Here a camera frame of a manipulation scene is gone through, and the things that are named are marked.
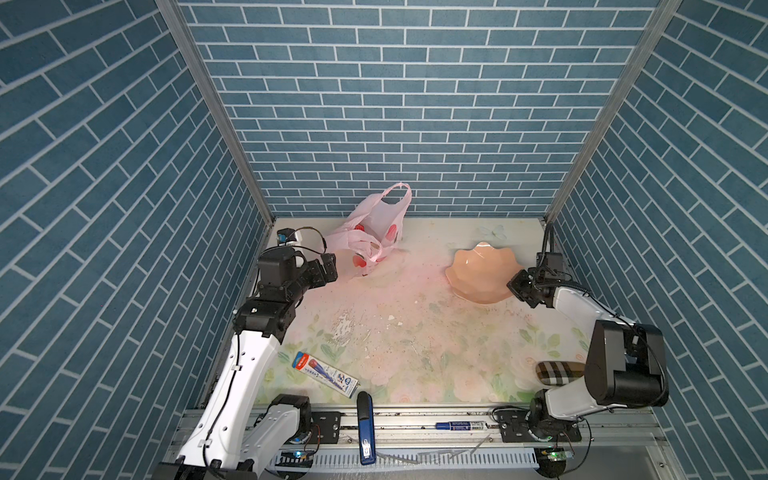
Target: plaid case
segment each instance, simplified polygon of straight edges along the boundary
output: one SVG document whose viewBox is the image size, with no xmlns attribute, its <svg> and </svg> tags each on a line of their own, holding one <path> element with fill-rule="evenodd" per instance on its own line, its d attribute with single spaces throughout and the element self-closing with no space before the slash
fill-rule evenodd
<svg viewBox="0 0 768 480">
<path fill-rule="evenodd" d="M 539 362 L 536 376 L 546 386 L 563 386 L 584 375 L 584 363 L 579 362 Z"/>
</svg>

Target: scalloped bowl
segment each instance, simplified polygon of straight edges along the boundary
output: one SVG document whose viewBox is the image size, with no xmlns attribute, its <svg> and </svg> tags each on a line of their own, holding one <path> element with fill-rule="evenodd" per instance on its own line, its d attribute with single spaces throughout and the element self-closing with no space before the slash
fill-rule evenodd
<svg viewBox="0 0 768 480">
<path fill-rule="evenodd" d="M 457 251 L 445 276 L 457 296 L 488 305 L 512 296 L 507 282 L 522 268 L 512 250 L 481 242 L 472 250 Z"/>
</svg>

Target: gray floor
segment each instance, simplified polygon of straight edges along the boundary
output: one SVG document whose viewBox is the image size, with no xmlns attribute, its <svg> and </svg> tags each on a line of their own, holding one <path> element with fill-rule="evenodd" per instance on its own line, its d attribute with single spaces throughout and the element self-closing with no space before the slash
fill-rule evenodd
<svg viewBox="0 0 768 480">
<path fill-rule="evenodd" d="M 568 467 L 576 466 L 585 449 L 577 449 L 575 461 L 569 460 Z M 331 475 L 308 473 L 306 480 L 540 480 L 533 470 L 434 470 L 419 472 L 355 473 Z M 652 480 L 657 476 L 645 447 L 593 447 L 584 465 L 576 472 L 565 475 L 566 480 Z"/>
</svg>

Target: packaging label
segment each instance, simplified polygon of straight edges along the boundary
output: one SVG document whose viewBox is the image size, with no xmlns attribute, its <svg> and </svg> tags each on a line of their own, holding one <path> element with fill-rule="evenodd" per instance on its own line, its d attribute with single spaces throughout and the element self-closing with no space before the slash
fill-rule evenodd
<svg viewBox="0 0 768 480">
<path fill-rule="evenodd" d="M 341 392 L 350 399 L 357 389 L 358 381 L 356 378 L 316 359 L 309 353 L 298 352 L 293 360 L 293 368 Z"/>
</svg>

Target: floral tablecloth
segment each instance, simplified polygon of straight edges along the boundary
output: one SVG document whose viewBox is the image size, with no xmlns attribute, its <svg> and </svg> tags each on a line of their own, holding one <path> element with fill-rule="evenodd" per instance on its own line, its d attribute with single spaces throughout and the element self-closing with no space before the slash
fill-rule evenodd
<svg viewBox="0 0 768 480">
<path fill-rule="evenodd" d="M 313 226 L 329 231 L 327 221 Z M 371 275 L 352 277 L 351 254 L 338 254 L 339 281 L 305 295 L 257 404 L 279 393 L 307 395 L 313 403 L 354 402 L 293 369 L 299 351 L 356 377 L 359 389 L 386 403 L 527 401 L 542 388 L 537 362 L 585 361 L 591 326 L 514 297 L 470 303 L 445 278 L 453 253 L 480 241 L 511 247 L 530 266 L 541 243 L 536 220 L 406 222 L 401 249 Z"/>
</svg>

